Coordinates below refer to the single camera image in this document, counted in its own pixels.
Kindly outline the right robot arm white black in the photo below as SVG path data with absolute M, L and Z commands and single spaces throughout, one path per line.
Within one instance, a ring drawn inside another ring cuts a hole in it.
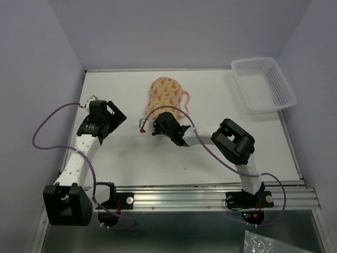
M 261 200 L 263 182 L 254 161 L 255 140 L 231 119 L 224 119 L 218 128 L 199 129 L 180 125 L 173 114 L 164 112 L 151 123 L 152 135 L 164 135 L 179 147 L 213 145 L 236 167 L 242 182 L 242 199 L 253 206 Z

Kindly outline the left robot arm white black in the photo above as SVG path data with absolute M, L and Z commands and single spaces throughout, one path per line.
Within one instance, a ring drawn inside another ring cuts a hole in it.
M 53 185 L 47 185 L 43 199 L 50 224 L 55 226 L 87 226 L 95 208 L 97 181 L 91 193 L 84 190 L 86 175 L 94 172 L 92 160 L 103 140 L 116 130 L 126 116 L 112 101 L 90 100 L 85 108 L 88 116 L 81 123 L 66 166 Z

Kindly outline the floral mesh laundry bag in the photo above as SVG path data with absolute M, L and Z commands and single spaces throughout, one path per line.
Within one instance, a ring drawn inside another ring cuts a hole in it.
M 190 95 L 183 90 L 179 82 L 171 77 L 159 77 L 154 80 L 150 87 L 149 101 L 145 108 L 145 115 L 151 113 L 149 119 L 157 119 L 159 114 L 169 112 L 176 119 L 185 117 L 183 113 L 177 110 L 183 110 L 189 114 L 187 105 L 190 101 Z

